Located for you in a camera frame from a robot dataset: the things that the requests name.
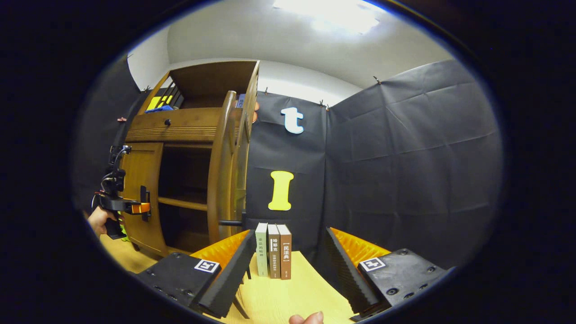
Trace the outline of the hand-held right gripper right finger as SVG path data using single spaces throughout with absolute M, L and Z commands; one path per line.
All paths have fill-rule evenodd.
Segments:
M 393 252 L 332 227 L 325 244 L 342 295 L 356 317 L 371 317 L 417 297 L 448 270 L 407 248 Z

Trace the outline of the wooden cabinet drawer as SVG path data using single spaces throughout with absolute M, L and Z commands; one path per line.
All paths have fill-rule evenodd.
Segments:
M 181 142 L 213 145 L 220 142 L 222 107 L 186 108 L 134 117 L 125 142 Z M 164 125 L 171 119 L 171 125 Z

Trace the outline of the wooden cabinet shelf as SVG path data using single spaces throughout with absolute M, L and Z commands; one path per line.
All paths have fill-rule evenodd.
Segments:
M 171 205 L 175 207 L 193 209 L 195 211 L 204 211 L 207 212 L 207 204 L 205 202 L 198 202 L 198 201 L 188 201 L 182 199 L 175 199 L 175 198 L 167 198 L 167 197 L 159 197 L 158 202 L 166 205 Z

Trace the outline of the grey-brown book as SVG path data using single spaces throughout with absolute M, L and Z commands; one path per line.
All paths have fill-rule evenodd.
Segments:
M 280 267 L 280 233 L 276 224 L 268 224 L 268 267 L 271 279 L 281 278 Z

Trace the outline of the pale green book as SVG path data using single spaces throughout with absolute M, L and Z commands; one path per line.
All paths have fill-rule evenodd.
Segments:
M 268 277 L 267 223 L 259 223 L 255 229 L 256 264 L 258 275 Z

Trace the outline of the black backdrop cloth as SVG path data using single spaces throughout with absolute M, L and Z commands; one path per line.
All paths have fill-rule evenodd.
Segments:
M 328 227 L 445 269 L 465 264 L 489 236 L 500 130 L 481 85 L 458 61 L 377 81 L 332 107 L 258 86 L 256 100 L 239 232 L 286 224 L 292 249 L 318 271 L 329 268 Z M 132 119 L 121 125 L 129 129 Z M 124 170 L 128 129 L 111 141 L 95 189 Z

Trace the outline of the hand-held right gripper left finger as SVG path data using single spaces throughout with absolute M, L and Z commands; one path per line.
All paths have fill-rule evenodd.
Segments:
M 222 318 L 236 298 L 256 251 L 253 230 L 185 254 L 169 254 L 135 278 L 155 293 L 200 314 Z

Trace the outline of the brown book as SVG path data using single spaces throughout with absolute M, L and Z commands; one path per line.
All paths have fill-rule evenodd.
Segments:
M 276 226 L 280 235 L 280 278 L 291 279 L 292 275 L 292 233 L 286 224 Z

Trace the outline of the wooden double-door shoe cabinet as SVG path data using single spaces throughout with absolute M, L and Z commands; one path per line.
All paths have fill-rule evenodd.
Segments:
M 227 92 L 235 91 L 236 100 L 239 94 L 246 94 L 241 109 L 247 113 L 249 121 L 247 130 L 251 136 L 257 108 L 259 67 L 259 61 L 221 61 L 170 70 L 148 95 L 137 115 L 162 105 L 170 105 L 174 110 L 223 107 Z M 158 197 L 202 201 L 207 204 L 212 145 L 161 143 L 163 151 Z M 193 253 L 211 245 L 207 211 L 195 211 L 159 203 L 159 213 L 168 253 Z M 130 243 L 136 251 L 143 250 L 154 254 L 138 248 L 131 241 Z

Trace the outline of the wooden shoe cabinet door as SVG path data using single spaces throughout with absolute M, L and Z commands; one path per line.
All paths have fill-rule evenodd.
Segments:
M 158 181 L 163 151 L 161 142 L 131 143 L 131 153 L 121 161 L 121 167 L 127 172 L 124 178 L 122 196 L 142 201 L 141 187 L 149 192 L 145 201 L 150 203 L 150 217 L 144 220 L 142 215 L 124 214 L 124 228 L 132 244 L 154 253 L 167 256 L 167 245 L 162 233 L 159 203 Z
M 236 92 L 228 91 L 223 107 L 219 143 L 214 143 L 208 170 L 207 225 L 210 244 L 239 232 L 239 226 L 221 226 L 236 220 L 245 209 L 250 135 L 248 115 L 236 108 Z

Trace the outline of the black door handle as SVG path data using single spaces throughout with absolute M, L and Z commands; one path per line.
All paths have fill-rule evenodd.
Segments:
M 152 216 L 150 207 L 150 191 L 147 190 L 146 186 L 140 186 L 140 202 L 141 202 L 141 215 L 142 221 L 149 222 Z
M 241 215 L 239 216 L 238 219 L 236 220 L 219 220 L 218 224 L 221 226 L 239 226 L 239 227 L 243 227 L 245 224 L 245 220 L 247 217 L 247 212 L 246 210 L 243 210 L 241 212 Z

